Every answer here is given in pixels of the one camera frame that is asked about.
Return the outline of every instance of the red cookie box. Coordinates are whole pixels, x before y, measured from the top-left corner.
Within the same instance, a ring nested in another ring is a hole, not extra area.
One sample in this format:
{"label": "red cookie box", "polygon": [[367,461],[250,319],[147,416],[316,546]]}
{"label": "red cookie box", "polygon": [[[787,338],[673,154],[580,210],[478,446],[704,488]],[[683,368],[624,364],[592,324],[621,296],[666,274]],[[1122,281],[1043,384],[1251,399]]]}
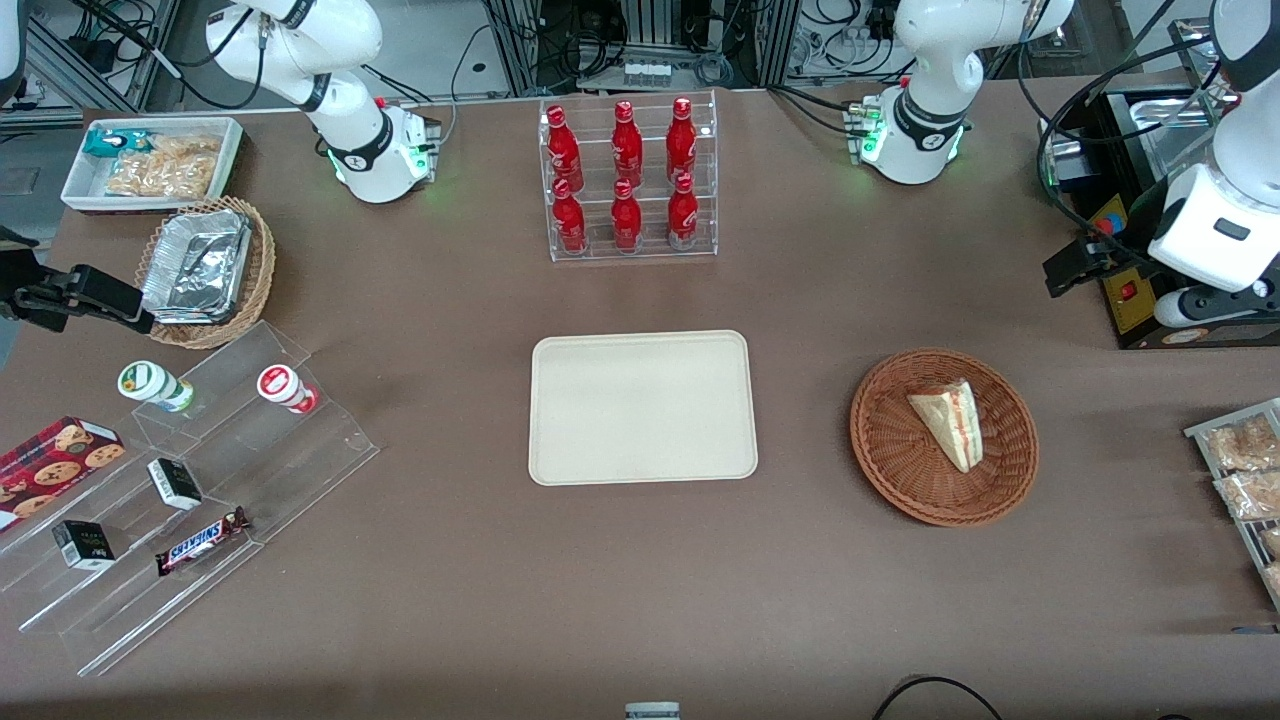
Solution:
{"label": "red cookie box", "polygon": [[122,455],[120,436],[76,418],[63,418],[0,455],[0,533]]}

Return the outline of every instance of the coca-cola bottle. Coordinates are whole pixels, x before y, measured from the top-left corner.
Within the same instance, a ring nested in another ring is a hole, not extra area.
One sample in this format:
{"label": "coca-cola bottle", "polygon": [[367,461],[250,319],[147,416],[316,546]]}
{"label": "coca-cola bottle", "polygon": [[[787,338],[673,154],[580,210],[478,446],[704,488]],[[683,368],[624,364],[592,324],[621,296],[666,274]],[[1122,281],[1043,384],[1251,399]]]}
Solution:
{"label": "coca-cola bottle", "polygon": [[667,179],[675,184],[681,170],[692,173],[696,158],[694,104],[687,97],[677,97],[671,106],[671,127],[667,128]]}
{"label": "coca-cola bottle", "polygon": [[636,128],[635,109],[623,100],[613,106],[613,167],[634,190],[644,182],[644,140]]}
{"label": "coca-cola bottle", "polygon": [[685,170],[676,174],[676,192],[667,202],[667,242],[676,250],[694,247],[698,232],[698,199],[694,197],[694,176]]}
{"label": "coca-cola bottle", "polygon": [[582,190],[582,156],[577,150],[577,138],[564,123],[564,108],[552,105],[547,109],[547,124],[552,127],[547,138],[547,151],[552,156],[552,170],[556,177],[568,181],[570,192]]}
{"label": "coca-cola bottle", "polygon": [[552,183],[552,195],[556,196],[556,201],[552,202],[552,217],[556,218],[556,234],[561,238],[561,247],[568,255],[586,252],[586,220],[568,181],[556,178]]}
{"label": "coca-cola bottle", "polygon": [[640,245],[644,242],[640,236],[640,204],[631,197],[631,181],[618,178],[613,183],[613,243],[623,255],[640,252]]}

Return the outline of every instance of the table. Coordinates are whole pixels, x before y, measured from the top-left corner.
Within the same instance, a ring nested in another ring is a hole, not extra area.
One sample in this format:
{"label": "table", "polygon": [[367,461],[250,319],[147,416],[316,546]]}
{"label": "table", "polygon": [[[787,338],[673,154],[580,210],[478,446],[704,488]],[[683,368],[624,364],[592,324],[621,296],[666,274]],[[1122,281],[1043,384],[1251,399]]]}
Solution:
{"label": "table", "polygon": [[[232,191],[279,245],[265,316],[385,450],[105,678],[5,623],[0,715],[846,719],[940,673],[1006,717],[1274,717],[1280,642],[1228,630],[1275,615],[1180,429],[1277,395],[1280,351],[1121,352],[1094,291],[1050,300],[1039,265],[1070,225],[1014,85],[983,88],[925,187],[849,167],[764,92],[718,97],[721,255],[643,268],[548,260],[536,102],[465,106],[439,182],[388,206],[334,182],[303,117],[242,115]],[[68,213],[51,264],[131,277],[155,222]],[[529,478],[539,340],[713,328],[750,345],[755,475]],[[916,346],[989,363],[1036,418],[1036,487],[991,527],[922,525],[856,468],[858,380]],[[129,360],[204,355],[23,328],[0,446],[124,415]],[[950,688],[900,705],[980,716]]]}

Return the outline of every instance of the round wicker basket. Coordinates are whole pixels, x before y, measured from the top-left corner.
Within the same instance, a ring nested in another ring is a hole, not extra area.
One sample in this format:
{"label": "round wicker basket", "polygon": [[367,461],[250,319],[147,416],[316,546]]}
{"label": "round wicker basket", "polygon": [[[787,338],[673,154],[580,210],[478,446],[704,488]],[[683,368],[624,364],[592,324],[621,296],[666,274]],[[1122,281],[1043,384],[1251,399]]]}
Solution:
{"label": "round wicker basket", "polygon": [[[983,459],[961,473],[938,447],[906,396],[969,380],[978,404]],[[1018,506],[1039,465],[1027,405],[1000,373],[941,348],[901,352],[872,368],[854,396],[849,434],[872,484],[902,512],[946,527],[991,523]]]}
{"label": "round wicker basket", "polygon": [[[241,281],[239,309],[230,320],[221,325],[161,325],[156,323],[151,328],[151,338],[165,345],[178,345],[188,350],[210,350],[238,338],[262,315],[266,306],[266,296],[271,292],[271,273],[275,270],[275,240],[271,238],[271,228],[262,222],[262,215],[252,205],[236,197],[219,197],[198,202],[189,208],[183,208],[178,213],[184,215],[201,215],[218,210],[236,210],[250,218],[253,223],[253,236],[250,238],[248,260],[244,265],[244,277]],[[155,252],[156,241],[160,240],[160,228],[151,233],[151,241],[142,251],[142,260],[133,274],[134,287],[142,287],[142,281],[147,277],[147,268],[151,266],[151,254]]]}

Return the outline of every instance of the clear acrylic shelf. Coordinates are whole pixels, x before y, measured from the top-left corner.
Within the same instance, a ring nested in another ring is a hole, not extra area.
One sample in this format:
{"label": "clear acrylic shelf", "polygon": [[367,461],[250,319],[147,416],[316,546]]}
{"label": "clear acrylic shelf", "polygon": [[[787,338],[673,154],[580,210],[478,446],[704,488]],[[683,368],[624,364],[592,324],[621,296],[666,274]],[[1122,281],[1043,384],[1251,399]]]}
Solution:
{"label": "clear acrylic shelf", "polygon": [[[140,405],[120,423],[138,436],[125,462],[87,478],[88,489],[28,521],[31,528],[15,528],[22,534],[0,550],[3,605],[19,628],[58,633],[79,674],[100,675],[376,455],[351,414],[316,382],[308,357],[260,322],[183,375],[196,389],[187,411]],[[294,415],[259,397],[257,375],[275,363],[319,389],[315,410]],[[146,470],[160,456],[187,465],[204,495],[198,507],[184,512],[160,501]],[[237,506],[244,507],[248,529],[159,577],[157,553]],[[64,519],[101,524],[116,561],[96,573],[68,568],[49,529]]]}
{"label": "clear acrylic shelf", "polygon": [[[694,127],[698,128],[696,161],[694,165],[694,196],[698,197],[698,233],[690,250],[677,251],[667,242],[667,202],[673,188],[667,179],[667,128],[671,126],[671,105],[676,97],[689,97],[692,102]],[[635,110],[636,128],[644,140],[644,182],[636,188],[644,219],[643,245],[636,255],[623,255],[613,245],[613,104],[630,100]],[[586,219],[588,250],[582,255],[570,255],[561,246],[552,215],[552,170],[547,140],[547,108],[559,105],[570,129],[577,137],[582,158],[582,190],[576,195]],[[719,251],[719,193],[717,146],[719,127],[716,119],[716,96],[710,91],[685,94],[645,94],[634,96],[599,97],[570,95],[544,100],[538,123],[538,150],[541,154],[543,204],[547,208],[547,237],[552,260],[625,260],[653,258],[691,258],[716,255]]]}

